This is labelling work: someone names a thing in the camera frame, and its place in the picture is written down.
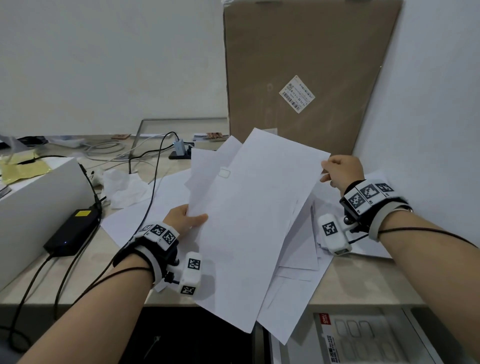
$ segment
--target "yellow sticker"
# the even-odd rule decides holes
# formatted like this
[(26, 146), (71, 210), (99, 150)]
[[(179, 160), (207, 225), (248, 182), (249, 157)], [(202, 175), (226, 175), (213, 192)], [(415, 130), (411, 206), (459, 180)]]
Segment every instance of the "yellow sticker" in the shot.
[(83, 211), (78, 211), (75, 216), (88, 216), (92, 210), (83, 210)]

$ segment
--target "hand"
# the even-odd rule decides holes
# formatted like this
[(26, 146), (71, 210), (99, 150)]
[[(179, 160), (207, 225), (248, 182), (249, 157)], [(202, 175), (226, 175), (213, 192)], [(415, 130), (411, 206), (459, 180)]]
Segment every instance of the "hand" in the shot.
[(169, 211), (163, 222), (173, 227), (180, 236), (185, 235), (190, 228), (202, 225), (208, 220), (208, 215), (187, 216), (188, 204), (174, 207)]
[(353, 156), (331, 156), (322, 162), (322, 167), (328, 172), (320, 182), (331, 181), (330, 185), (340, 190), (343, 196), (352, 182), (364, 180), (363, 167), (360, 160)]

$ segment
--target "red logo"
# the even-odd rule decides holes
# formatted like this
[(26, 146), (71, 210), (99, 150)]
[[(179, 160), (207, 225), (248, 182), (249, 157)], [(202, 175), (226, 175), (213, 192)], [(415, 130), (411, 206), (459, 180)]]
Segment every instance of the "red logo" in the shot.
[(322, 325), (331, 325), (330, 323), (330, 316), (328, 314), (319, 314), (320, 315), (320, 322)]

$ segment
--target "power adapter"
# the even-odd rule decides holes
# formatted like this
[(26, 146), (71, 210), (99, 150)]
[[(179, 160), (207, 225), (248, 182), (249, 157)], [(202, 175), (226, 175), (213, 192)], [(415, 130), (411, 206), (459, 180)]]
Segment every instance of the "power adapter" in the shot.
[(55, 257), (76, 255), (99, 223), (97, 208), (76, 210), (43, 247)]

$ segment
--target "beige countertop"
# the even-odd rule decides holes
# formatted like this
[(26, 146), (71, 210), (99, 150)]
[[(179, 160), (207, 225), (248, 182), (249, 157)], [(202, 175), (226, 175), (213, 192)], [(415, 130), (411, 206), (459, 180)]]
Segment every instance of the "beige countertop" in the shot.
[[(152, 142), (146, 144), (149, 144), (150, 149), (158, 148), (153, 143), (158, 142), (152, 140)], [(54, 153), (67, 156), (71, 152), (72, 150), (66, 148), (49, 146), (43, 154)], [(163, 154), (160, 158), (158, 176), (165, 173), (172, 174), (190, 167), (189, 160), (169, 160), (168, 155), (169, 152)], [(102, 155), (101, 157), (108, 158), (108, 155)], [(148, 161), (156, 161), (156, 158), (150, 158)], [(81, 162), (86, 168), (102, 163), (86, 158), (82, 158)], [(109, 167), (115, 164), (110, 162), (104, 166)], [(128, 170), (127, 164), (119, 165), (117, 168), (124, 171)], [(154, 167), (146, 163), (139, 163), (136, 168), (142, 179), (145, 181), (152, 179)], [(106, 215), (112, 213), (109, 207), (106, 208), (106, 211)], [(117, 251), (118, 246), (100, 228), (67, 280), (60, 304), (72, 304), (100, 274)], [(20, 302), (34, 273), (46, 257), (47, 254), (39, 257), (14, 281), (0, 291), (0, 304), (18, 304)], [(73, 257), (63, 257), (48, 262), (34, 283), (26, 304), (52, 305), (55, 301), (57, 289), (72, 259)], [(192, 306), (194, 302), (188, 297), (180, 296), (170, 289), (165, 289), (160, 293), (151, 291), (145, 305)], [(309, 305), (312, 307), (331, 305), (390, 306), (424, 305), (424, 303), (393, 260), (348, 255), (333, 259), (310, 299)]]

